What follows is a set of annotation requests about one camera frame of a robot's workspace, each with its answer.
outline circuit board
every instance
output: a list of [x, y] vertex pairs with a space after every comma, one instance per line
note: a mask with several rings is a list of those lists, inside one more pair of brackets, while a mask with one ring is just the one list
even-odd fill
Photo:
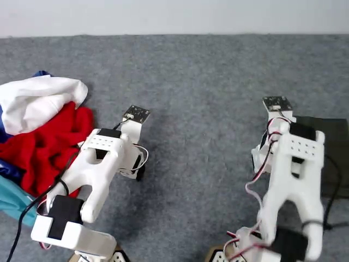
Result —
[[269, 112], [291, 111], [292, 106], [286, 97], [263, 97], [263, 103]]
[[150, 111], [144, 108], [141, 108], [136, 105], [130, 106], [130, 108], [124, 113], [123, 118], [127, 118], [133, 120], [137, 123], [143, 124], [148, 116], [150, 115]]

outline black cable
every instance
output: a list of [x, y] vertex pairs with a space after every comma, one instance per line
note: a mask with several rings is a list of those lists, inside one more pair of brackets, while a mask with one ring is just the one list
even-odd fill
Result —
[[343, 176], [342, 176], [341, 170], [340, 170], [338, 164], [336, 163], [336, 161], [332, 157], [327, 155], [327, 154], [325, 154], [325, 157], [333, 164], [333, 166], [337, 170], [337, 172], [336, 172], [336, 174], [337, 174], [337, 184], [336, 184], [334, 192], [333, 192], [333, 194], [331, 196], [330, 201], [327, 204], [327, 207], [326, 207], [324, 215], [323, 215], [323, 228], [324, 228], [324, 230], [331, 230], [331, 229], [333, 229], [335, 227], [346, 227], [346, 226], [349, 225], [349, 223], [347, 223], [347, 222], [343, 222], [343, 223], [339, 223], [339, 224], [329, 224], [328, 223], [329, 212], [331, 210], [331, 207], [333, 205], [333, 202], [334, 202], [335, 198], [338, 195], [338, 191], [339, 191], [339, 189], [340, 189], [340, 187], [342, 185]]
[[279, 112], [280, 116], [287, 118], [287, 117], [285, 117], [285, 115], [282, 113], [282, 111], [280, 109], [278, 110], [278, 112]]
[[68, 188], [67, 184], [61, 178], [58, 178], [58, 181], [63, 185], [64, 190], [65, 190], [65, 195], [69, 195], [69, 188]]
[[329, 217], [329, 213], [331, 211], [331, 208], [332, 208], [332, 205], [333, 205], [333, 202], [335, 200], [335, 198], [337, 197], [338, 195], [338, 191], [340, 189], [340, 186], [342, 185], [342, 181], [343, 181], [343, 176], [342, 176], [342, 173], [341, 173], [341, 170], [339, 168], [339, 166], [337, 165], [336, 161], [330, 157], [329, 155], [325, 154], [324, 155], [331, 163], [332, 165], [336, 168], [337, 172], [336, 172], [336, 175], [337, 175], [337, 184], [336, 184], [336, 187], [333, 191], [333, 194], [325, 208], [325, 212], [324, 212], [324, 215], [323, 215], [323, 222], [321, 221], [318, 221], [318, 220], [309, 220], [309, 221], [305, 221], [303, 224], [302, 224], [302, 229], [306, 226], [306, 225], [309, 225], [309, 224], [320, 224], [323, 226], [323, 229], [324, 231], [325, 230], [332, 230], [334, 228], [339, 228], [339, 227], [347, 227], [349, 226], [349, 223], [348, 222], [341, 222], [341, 223], [336, 223], [336, 224], [329, 224], [328, 223], [328, 217]]
[[125, 122], [127, 122], [127, 121], [129, 121], [129, 120], [130, 120], [130, 119], [127, 118], [125, 121], [119, 122], [116, 126], [113, 127], [113, 130], [118, 129], [118, 127], [119, 127], [121, 124], [123, 124], [123, 123], [125, 123]]
[[24, 216], [28, 213], [28, 211], [35, 206], [38, 202], [40, 202], [42, 200], [42, 198], [47, 195], [58, 183], [62, 182], [62, 176], [64, 175], [65, 171], [70, 167], [71, 162], [73, 161], [74, 157], [79, 153], [79, 151], [77, 153], [74, 153], [68, 160], [68, 162], [66, 163], [65, 167], [58, 173], [58, 175], [55, 177], [55, 181], [53, 182], [52, 185], [49, 186], [49, 188], [43, 192], [41, 195], [39, 195], [37, 198], [35, 198], [29, 205], [27, 205], [27, 207], [22, 211], [20, 218], [18, 220], [18, 228], [17, 228], [17, 234], [15, 237], [15, 240], [12, 244], [12, 248], [10, 250], [10, 254], [7, 257], [7, 262], [10, 262], [13, 256], [13, 253], [15, 252], [15, 249], [17, 247], [18, 244], [18, 240], [20, 239], [20, 235], [21, 235], [21, 231], [22, 231], [22, 223], [23, 223], [23, 219]]
[[86, 262], [89, 262], [89, 260], [88, 260], [87, 258], [83, 257], [82, 255], [80, 255], [80, 257], [81, 257], [83, 260], [85, 260]]

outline teal fabric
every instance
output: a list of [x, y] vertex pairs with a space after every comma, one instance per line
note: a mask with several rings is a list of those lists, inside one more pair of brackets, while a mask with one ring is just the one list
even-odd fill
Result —
[[[0, 210], [17, 220], [22, 211], [31, 203], [31, 199], [34, 199], [14, 182], [2, 176], [0, 176], [0, 192]], [[34, 206], [24, 217], [23, 223], [32, 227], [36, 216], [37, 206]]]

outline blue fabric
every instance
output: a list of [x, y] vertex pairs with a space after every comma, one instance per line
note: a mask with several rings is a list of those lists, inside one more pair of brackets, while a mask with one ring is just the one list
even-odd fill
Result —
[[0, 159], [0, 175], [20, 185], [23, 172], [18, 167]]
[[4, 124], [2, 122], [2, 108], [0, 106], [0, 143], [5, 143], [12, 135], [9, 135], [5, 132]]
[[[28, 197], [34, 199], [14, 182], [0, 176], [0, 210], [18, 220], [23, 210], [32, 202]], [[25, 215], [23, 219], [25, 225], [30, 227], [34, 225], [36, 210], [37, 206], [34, 206]]]
[[51, 75], [51, 74], [45, 70], [40, 70], [40, 71], [37, 71], [32, 77], [36, 78], [37, 76], [43, 76], [43, 75]]

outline white cloth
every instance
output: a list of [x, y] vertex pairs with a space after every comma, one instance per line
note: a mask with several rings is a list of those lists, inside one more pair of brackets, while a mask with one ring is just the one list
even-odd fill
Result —
[[38, 76], [0, 85], [2, 121], [6, 133], [28, 133], [53, 118], [69, 101], [80, 106], [87, 86], [80, 80]]

